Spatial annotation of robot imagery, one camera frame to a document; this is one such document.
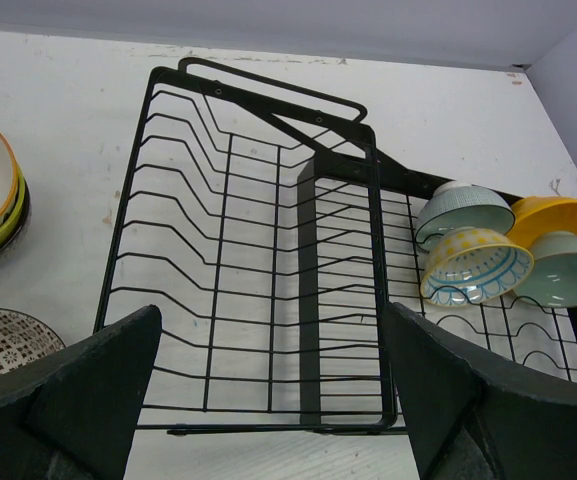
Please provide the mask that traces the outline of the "red patterned bowl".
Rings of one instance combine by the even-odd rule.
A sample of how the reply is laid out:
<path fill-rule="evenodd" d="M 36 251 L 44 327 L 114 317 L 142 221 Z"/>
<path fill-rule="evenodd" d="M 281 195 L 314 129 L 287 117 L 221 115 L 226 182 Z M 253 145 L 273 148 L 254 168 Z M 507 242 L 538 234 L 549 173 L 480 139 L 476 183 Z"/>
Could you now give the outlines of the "red patterned bowl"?
<path fill-rule="evenodd" d="M 65 348 L 62 339 L 41 320 L 0 308 L 0 375 Z"/>

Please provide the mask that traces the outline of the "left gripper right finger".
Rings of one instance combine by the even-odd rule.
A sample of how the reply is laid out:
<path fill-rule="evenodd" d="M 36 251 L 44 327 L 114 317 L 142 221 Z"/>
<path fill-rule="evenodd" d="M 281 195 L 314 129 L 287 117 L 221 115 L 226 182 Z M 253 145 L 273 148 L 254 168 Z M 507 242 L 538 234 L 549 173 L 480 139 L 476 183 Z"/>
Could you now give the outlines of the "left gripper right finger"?
<path fill-rule="evenodd" d="M 422 479 L 577 479 L 577 383 L 512 362 L 400 303 L 382 331 Z"/>

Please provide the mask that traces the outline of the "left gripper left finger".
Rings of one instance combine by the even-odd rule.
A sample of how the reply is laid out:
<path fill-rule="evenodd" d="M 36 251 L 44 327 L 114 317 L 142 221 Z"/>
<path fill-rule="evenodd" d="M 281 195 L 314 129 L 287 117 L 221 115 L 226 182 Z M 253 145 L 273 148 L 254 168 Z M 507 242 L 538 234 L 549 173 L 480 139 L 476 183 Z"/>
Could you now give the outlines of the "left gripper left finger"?
<path fill-rule="evenodd" d="M 121 479 L 162 332 L 148 305 L 0 376 L 0 479 Z"/>

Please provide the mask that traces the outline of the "orange yellow bowl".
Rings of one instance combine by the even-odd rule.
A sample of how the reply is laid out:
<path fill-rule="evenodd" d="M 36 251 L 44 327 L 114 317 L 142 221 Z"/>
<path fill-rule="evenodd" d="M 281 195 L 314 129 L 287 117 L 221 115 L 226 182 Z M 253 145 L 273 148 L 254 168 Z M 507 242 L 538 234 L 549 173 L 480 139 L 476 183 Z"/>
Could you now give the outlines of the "orange yellow bowl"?
<path fill-rule="evenodd" d="M 555 231 L 577 235 L 577 198 L 530 196 L 511 205 L 515 223 L 506 234 L 515 244 L 529 248 L 539 237 Z"/>

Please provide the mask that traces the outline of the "lime green bowl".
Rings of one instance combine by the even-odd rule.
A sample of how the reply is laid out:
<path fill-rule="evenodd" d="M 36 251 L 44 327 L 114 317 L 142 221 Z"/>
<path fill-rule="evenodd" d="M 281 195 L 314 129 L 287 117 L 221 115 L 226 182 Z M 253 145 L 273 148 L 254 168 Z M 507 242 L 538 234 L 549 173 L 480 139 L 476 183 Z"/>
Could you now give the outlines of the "lime green bowl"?
<path fill-rule="evenodd" d="M 18 192 L 15 198 L 15 203 L 13 209 L 10 213 L 5 214 L 4 222 L 0 225 L 0 247 L 5 243 L 6 240 L 12 235 L 14 229 L 16 228 L 21 212 L 23 210 L 23 203 L 26 196 L 26 183 L 20 167 L 17 168 L 18 173 Z"/>

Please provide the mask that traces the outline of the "dark brown ribbed bowl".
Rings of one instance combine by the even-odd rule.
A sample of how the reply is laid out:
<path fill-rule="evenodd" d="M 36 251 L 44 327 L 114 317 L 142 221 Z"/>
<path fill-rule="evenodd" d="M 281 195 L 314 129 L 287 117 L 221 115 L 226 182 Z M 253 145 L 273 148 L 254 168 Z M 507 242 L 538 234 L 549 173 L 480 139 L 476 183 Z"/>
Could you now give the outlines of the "dark brown ribbed bowl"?
<path fill-rule="evenodd" d="M 25 186 L 25 196 L 22 204 L 21 217 L 15 230 L 8 240 L 0 247 L 0 263 L 2 263 L 17 248 L 24 238 L 32 217 L 32 203 L 29 186 Z"/>

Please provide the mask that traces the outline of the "mint green bowl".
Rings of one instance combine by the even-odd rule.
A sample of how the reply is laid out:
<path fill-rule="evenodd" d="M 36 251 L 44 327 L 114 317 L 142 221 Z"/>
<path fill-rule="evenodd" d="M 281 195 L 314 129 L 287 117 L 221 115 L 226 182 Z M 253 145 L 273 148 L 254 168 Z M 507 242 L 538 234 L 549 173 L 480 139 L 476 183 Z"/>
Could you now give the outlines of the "mint green bowl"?
<path fill-rule="evenodd" d="M 537 238 L 529 247 L 534 268 L 514 294 L 544 307 L 577 307 L 577 235 L 555 231 Z"/>

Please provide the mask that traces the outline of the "dark green rim bowl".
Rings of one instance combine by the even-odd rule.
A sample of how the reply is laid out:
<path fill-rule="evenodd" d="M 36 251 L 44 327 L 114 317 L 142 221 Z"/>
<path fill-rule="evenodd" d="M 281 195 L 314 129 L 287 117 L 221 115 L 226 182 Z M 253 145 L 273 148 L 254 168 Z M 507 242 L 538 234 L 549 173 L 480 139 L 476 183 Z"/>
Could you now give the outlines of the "dark green rim bowl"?
<path fill-rule="evenodd" d="M 414 241 L 429 252 L 443 235 L 457 228 L 488 228 L 505 234 L 514 224 L 514 212 L 498 193 L 450 181 L 438 187 L 419 212 Z"/>

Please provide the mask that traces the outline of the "teal striped yellow bowl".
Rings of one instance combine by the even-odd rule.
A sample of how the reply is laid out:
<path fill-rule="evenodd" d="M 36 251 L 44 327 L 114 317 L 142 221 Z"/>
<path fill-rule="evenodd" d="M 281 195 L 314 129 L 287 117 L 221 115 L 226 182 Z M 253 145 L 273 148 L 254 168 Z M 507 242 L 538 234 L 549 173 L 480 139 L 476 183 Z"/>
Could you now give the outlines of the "teal striped yellow bowl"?
<path fill-rule="evenodd" d="M 428 254 L 420 294 L 441 307 L 481 304 L 521 285 L 534 263 L 528 249 L 495 230 L 457 228 Z"/>

